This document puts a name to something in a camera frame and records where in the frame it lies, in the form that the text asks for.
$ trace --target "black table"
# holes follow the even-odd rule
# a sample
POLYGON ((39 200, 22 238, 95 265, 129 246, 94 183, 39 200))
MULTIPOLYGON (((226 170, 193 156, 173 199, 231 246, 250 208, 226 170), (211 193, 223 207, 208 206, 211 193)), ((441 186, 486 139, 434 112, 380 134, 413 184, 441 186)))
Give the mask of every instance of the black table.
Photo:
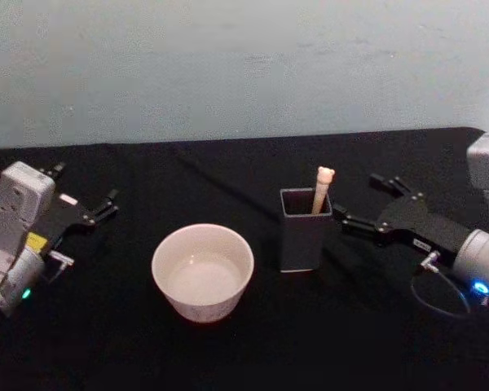
POLYGON ((422 308, 409 292, 424 257, 417 251, 378 248, 334 223, 319 270, 282 275, 275 264, 279 189, 313 186, 319 165, 337 171, 333 199, 356 214, 374 218, 390 201, 368 187, 377 172, 406 178, 431 210, 489 231, 465 159, 480 134, 413 130, 0 151, 0 171, 15 160, 34 167, 66 161, 59 191, 90 207, 112 187, 121 190, 113 221, 62 244, 76 259, 73 269, 35 288, 0 328, 0 389, 489 381, 489 307, 466 321, 422 308), (236 310, 204 326, 174 312, 150 271, 161 240, 197 222, 238 231, 256 261, 236 310))

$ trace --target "green led light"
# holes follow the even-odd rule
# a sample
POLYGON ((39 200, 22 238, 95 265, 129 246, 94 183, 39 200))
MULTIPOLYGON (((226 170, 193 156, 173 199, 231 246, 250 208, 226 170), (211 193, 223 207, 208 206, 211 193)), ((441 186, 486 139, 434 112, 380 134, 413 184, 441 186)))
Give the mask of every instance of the green led light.
POLYGON ((24 294, 22 295, 22 299, 27 299, 29 296, 31 296, 31 290, 29 288, 24 290, 24 294))

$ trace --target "dark gray pen holder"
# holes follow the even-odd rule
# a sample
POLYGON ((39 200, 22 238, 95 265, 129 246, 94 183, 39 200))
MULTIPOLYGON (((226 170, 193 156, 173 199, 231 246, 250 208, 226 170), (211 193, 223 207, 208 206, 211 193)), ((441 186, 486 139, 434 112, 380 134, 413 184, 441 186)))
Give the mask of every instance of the dark gray pen holder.
POLYGON ((318 269, 324 235, 332 220, 328 195, 319 214, 311 214, 315 189, 281 189, 283 238, 280 271, 294 272, 318 269))

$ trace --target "white sticker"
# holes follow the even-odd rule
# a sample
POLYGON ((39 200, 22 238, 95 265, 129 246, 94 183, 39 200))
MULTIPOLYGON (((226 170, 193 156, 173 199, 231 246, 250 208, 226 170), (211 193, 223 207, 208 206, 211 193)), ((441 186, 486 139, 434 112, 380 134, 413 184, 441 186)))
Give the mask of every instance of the white sticker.
POLYGON ((59 198, 62 200, 62 201, 65 201, 71 205, 76 205, 78 203, 78 200, 75 200, 74 198, 72 198, 70 195, 66 195, 66 194, 60 194, 59 195, 59 198))
POLYGON ((429 246, 424 242, 421 242, 419 239, 413 239, 413 244, 415 244, 418 248, 422 248, 427 252, 431 251, 431 246, 429 246))

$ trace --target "white bowl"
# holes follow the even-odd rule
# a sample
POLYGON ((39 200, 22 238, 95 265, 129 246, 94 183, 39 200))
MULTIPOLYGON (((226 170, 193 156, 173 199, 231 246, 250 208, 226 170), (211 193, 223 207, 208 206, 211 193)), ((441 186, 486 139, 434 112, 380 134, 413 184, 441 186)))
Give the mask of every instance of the white bowl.
POLYGON ((186 319, 210 323, 229 315, 253 272, 252 249, 224 226, 195 224, 167 236, 152 258, 152 276, 186 319))

